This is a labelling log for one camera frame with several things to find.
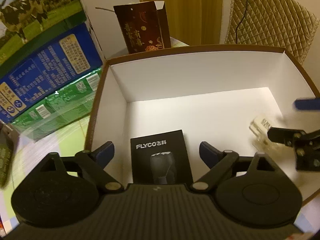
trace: quilted chair back cover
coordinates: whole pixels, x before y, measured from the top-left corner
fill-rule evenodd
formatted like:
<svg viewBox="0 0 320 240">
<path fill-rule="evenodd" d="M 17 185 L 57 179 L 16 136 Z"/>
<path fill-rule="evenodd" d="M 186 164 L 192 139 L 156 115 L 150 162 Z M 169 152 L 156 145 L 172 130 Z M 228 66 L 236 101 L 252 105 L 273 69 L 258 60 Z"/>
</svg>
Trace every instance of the quilted chair back cover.
<svg viewBox="0 0 320 240">
<path fill-rule="evenodd" d="M 226 44 L 236 43 L 236 26 L 246 0 L 231 0 Z M 238 27 L 238 44 L 286 48 L 302 65 L 320 20 L 295 0 L 248 0 L 245 19 Z"/>
</svg>

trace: power cord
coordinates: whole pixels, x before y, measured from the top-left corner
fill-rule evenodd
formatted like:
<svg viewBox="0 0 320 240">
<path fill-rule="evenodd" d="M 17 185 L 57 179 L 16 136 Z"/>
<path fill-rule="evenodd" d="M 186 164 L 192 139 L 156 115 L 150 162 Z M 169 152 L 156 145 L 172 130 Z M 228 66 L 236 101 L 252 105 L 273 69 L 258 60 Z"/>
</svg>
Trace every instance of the power cord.
<svg viewBox="0 0 320 240">
<path fill-rule="evenodd" d="M 238 44 L 237 31 L 238 31 L 239 25 L 240 25 L 240 24 L 242 23 L 242 21 L 244 20 L 245 15 L 247 14 L 247 10 L 248 10 L 248 0 L 245 0 L 245 1 L 246 1 L 246 4 L 245 4 L 245 10 L 244 10 L 243 17 L 242 17 L 241 21 L 239 22 L 239 24 L 238 24 L 237 27 L 236 27 L 236 44 Z"/>
</svg>

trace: blue logo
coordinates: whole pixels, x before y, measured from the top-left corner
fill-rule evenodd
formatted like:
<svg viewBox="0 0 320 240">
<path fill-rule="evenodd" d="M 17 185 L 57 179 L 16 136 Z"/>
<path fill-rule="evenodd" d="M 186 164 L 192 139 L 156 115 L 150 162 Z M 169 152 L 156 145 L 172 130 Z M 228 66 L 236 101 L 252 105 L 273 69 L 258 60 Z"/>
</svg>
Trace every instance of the blue logo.
<svg viewBox="0 0 320 240">
<path fill-rule="evenodd" d="M 15 112 L 15 109 L 12 106 L 8 106 L 7 110 L 9 113 L 13 114 Z"/>
<path fill-rule="evenodd" d="M 20 108 L 20 107 L 22 107 L 22 102 L 20 100 L 15 100 L 14 105 L 17 108 Z"/>
</svg>

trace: open box lid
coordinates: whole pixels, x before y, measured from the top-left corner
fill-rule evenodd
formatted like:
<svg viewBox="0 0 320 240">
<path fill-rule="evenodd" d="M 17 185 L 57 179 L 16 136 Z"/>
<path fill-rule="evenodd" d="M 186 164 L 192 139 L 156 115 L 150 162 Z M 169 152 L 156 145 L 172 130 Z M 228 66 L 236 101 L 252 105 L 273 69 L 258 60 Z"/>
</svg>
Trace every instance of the open box lid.
<svg viewBox="0 0 320 240">
<path fill-rule="evenodd" d="M 254 155 L 248 126 L 256 115 L 267 114 L 278 127 L 318 130 L 320 113 L 292 107 L 295 99 L 314 96 L 318 89 L 283 48 L 205 45 L 131 54 L 104 67 L 85 149 L 112 141 L 115 157 L 105 170 L 126 185 L 132 182 L 130 138 L 182 129 L 196 181 L 208 171 L 197 151 L 201 141 Z M 304 204 L 317 195 L 320 173 L 297 172 L 292 149 L 275 161 Z"/>
</svg>

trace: cow image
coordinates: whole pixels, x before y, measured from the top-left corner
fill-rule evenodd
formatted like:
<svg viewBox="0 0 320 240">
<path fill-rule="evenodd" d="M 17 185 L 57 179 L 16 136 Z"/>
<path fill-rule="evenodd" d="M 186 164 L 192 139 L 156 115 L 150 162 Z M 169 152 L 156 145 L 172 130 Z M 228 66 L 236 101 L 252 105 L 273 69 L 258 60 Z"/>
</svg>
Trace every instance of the cow image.
<svg viewBox="0 0 320 240">
<path fill-rule="evenodd" d="M 23 32 L 25 21 L 31 17 L 40 23 L 40 30 L 43 31 L 42 18 L 47 19 L 47 12 L 41 0 L 14 0 L 4 7 L 6 0 L 0 4 L 0 21 L 11 32 L 16 32 L 26 44 L 28 40 Z"/>
</svg>

